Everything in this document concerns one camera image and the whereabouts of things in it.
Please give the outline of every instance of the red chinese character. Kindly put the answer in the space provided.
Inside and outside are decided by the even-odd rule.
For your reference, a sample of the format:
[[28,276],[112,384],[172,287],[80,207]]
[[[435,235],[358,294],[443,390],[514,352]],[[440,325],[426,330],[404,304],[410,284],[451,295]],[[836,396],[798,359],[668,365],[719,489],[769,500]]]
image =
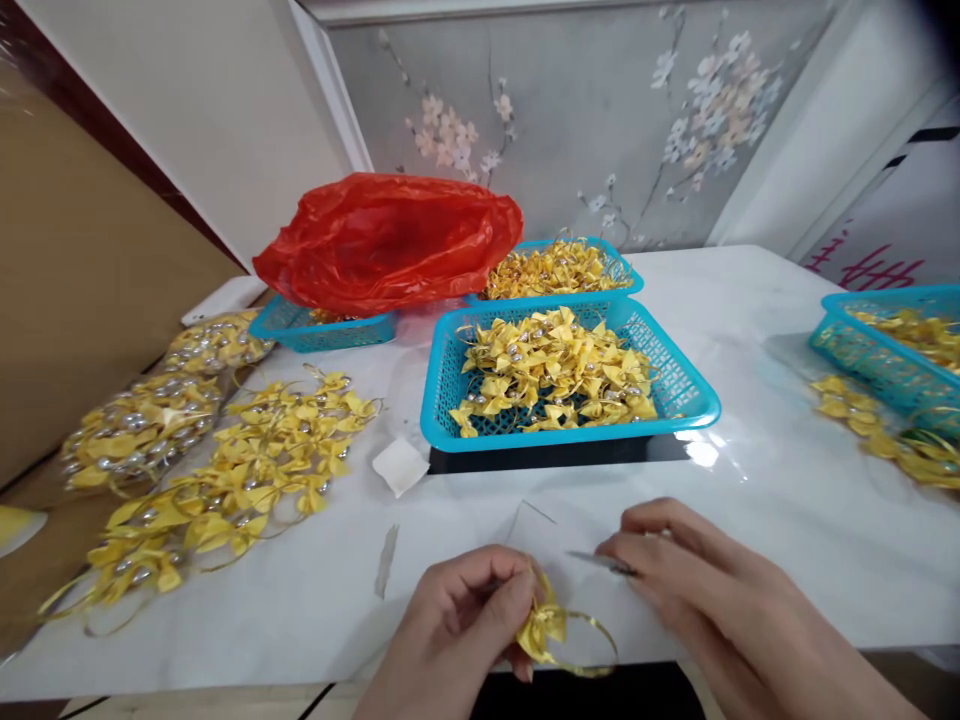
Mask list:
[[[859,292],[861,290],[886,290],[889,287],[909,287],[913,285],[916,282],[916,279],[911,276],[910,273],[923,265],[923,263],[926,261],[917,260],[906,267],[903,267],[903,262],[895,262],[890,263],[886,268],[884,268],[884,265],[887,265],[887,261],[885,260],[877,259],[876,262],[871,263],[872,260],[878,258],[889,248],[890,245],[879,247],[863,258],[856,265],[848,265],[847,267],[843,268],[843,277],[840,279],[840,287],[846,290],[854,290]],[[867,279],[860,287],[850,287],[851,283],[859,280],[862,277]]]
[[[853,222],[853,218],[850,218],[850,219],[847,220],[847,222],[844,223],[844,224],[849,224],[849,223],[852,223],[852,222]],[[819,254],[819,255],[814,255],[812,258],[810,258],[810,259],[812,260],[812,262],[811,262],[809,265],[804,265],[804,267],[805,267],[807,270],[812,270],[812,271],[815,272],[817,275],[819,275],[819,274],[820,274],[820,266],[821,266],[824,262],[826,262],[827,260],[830,259],[830,256],[831,256],[834,252],[836,252],[836,250],[837,250],[838,247],[840,247],[841,245],[843,245],[844,242],[846,242],[846,239],[847,239],[847,237],[850,236],[850,233],[849,233],[847,230],[842,230],[842,231],[840,232],[840,235],[841,235],[842,237],[833,238],[833,239],[830,241],[830,245],[829,245],[829,246],[824,245],[822,248],[820,248],[820,254]]]

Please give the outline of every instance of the white wall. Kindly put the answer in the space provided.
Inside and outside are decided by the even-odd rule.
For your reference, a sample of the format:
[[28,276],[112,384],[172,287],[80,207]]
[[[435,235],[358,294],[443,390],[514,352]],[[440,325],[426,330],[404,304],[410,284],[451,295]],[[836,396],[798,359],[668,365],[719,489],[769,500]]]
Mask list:
[[877,149],[899,147],[926,119],[904,122],[944,74],[930,37],[905,0],[869,3],[795,117],[781,112],[787,132],[771,128],[766,157],[754,159],[762,172],[744,176],[711,244],[763,245],[786,256],[852,182],[862,183],[849,190],[856,197],[879,171],[858,177],[861,167],[889,160],[875,158]]
[[349,164],[286,0],[19,0],[248,268]]

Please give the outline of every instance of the floor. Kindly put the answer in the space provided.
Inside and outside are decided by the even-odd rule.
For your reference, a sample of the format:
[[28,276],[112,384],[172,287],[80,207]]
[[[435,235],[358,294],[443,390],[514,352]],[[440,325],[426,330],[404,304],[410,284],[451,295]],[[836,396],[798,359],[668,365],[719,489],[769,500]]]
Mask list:
[[[912,653],[868,653],[867,659],[930,720],[960,717],[960,678],[925,662]],[[680,664],[693,684],[707,720],[723,720],[723,714],[692,663]],[[245,688],[214,688],[179,692],[111,697],[74,717],[77,720],[349,720],[366,688],[365,683],[337,683],[317,703],[327,687],[287,685]],[[55,720],[98,700],[74,698],[61,702],[20,703],[0,706],[4,720]]]

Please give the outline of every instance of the finger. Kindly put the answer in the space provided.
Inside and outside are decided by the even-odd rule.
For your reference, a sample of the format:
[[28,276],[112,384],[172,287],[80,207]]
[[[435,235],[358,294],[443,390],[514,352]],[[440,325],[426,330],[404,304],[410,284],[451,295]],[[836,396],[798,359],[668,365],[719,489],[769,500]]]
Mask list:
[[503,545],[487,545],[432,566],[424,580],[459,601],[471,592],[502,583],[530,567],[530,558]]
[[510,663],[517,680],[527,684],[533,682],[533,660],[523,651],[523,648],[513,643],[503,651],[503,659]]
[[662,533],[721,570],[736,574],[752,554],[720,528],[675,498],[658,498],[634,505],[620,517],[620,529],[634,533]]
[[630,584],[650,602],[663,625],[689,651],[725,717],[771,718],[782,715],[773,694],[702,613],[654,584],[636,579]]
[[511,645],[533,605],[536,578],[528,569],[510,578],[483,606],[480,615],[462,635],[460,645],[468,657],[486,668]]
[[597,554],[626,563],[642,580],[704,613],[724,633],[742,629],[745,603],[739,583],[689,550],[661,537],[620,532],[601,543]]

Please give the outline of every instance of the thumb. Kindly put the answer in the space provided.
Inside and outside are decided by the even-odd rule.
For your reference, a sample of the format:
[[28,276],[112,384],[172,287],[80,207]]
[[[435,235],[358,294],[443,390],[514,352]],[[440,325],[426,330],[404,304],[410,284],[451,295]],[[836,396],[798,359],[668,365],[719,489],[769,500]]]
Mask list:
[[489,660],[490,665],[496,662],[526,622],[535,585],[533,572],[526,570],[500,586],[465,633],[464,643],[471,655]]

